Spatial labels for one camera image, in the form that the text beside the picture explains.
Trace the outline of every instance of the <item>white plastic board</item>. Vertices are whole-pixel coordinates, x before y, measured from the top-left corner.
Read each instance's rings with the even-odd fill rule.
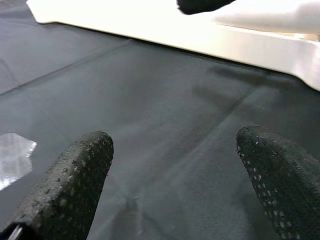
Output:
[[[38,23],[62,23],[290,74],[320,91],[320,43],[312,34],[219,25],[184,15],[175,0],[28,0]]]

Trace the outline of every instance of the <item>textured grip pad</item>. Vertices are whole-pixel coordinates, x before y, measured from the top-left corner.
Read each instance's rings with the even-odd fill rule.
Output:
[[[280,239],[320,239],[319,161],[261,127],[245,127],[236,139],[253,188]]]
[[[106,133],[84,135],[59,156],[7,226],[24,224],[43,240],[85,240],[113,153],[113,141]]]

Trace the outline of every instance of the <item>dark gray tablecloth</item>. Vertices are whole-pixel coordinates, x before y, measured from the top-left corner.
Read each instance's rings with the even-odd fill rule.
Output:
[[[65,147],[96,130],[115,154],[89,240],[274,240],[237,130],[267,127],[320,158],[320,93],[299,79],[39,25],[19,1],[0,2],[0,91],[0,134],[38,143],[33,171],[0,192],[0,225]]]

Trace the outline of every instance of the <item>gray fabric surface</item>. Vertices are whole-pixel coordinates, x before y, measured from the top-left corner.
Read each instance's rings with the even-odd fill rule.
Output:
[[[81,135],[114,160],[89,240],[275,240],[236,152],[261,125],[320,158],[320,93],[299,79],[62,24],[0,4],[0,134],[38,143],[0,192],[0,225]]]

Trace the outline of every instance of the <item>white tray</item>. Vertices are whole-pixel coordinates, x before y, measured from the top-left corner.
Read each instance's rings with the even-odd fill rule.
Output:
[[[218,25],[209,13],[187,16],[175,0],[28,0],[38,23],[62,23],[258,66],[300,78],[320,91],[320,42]]]

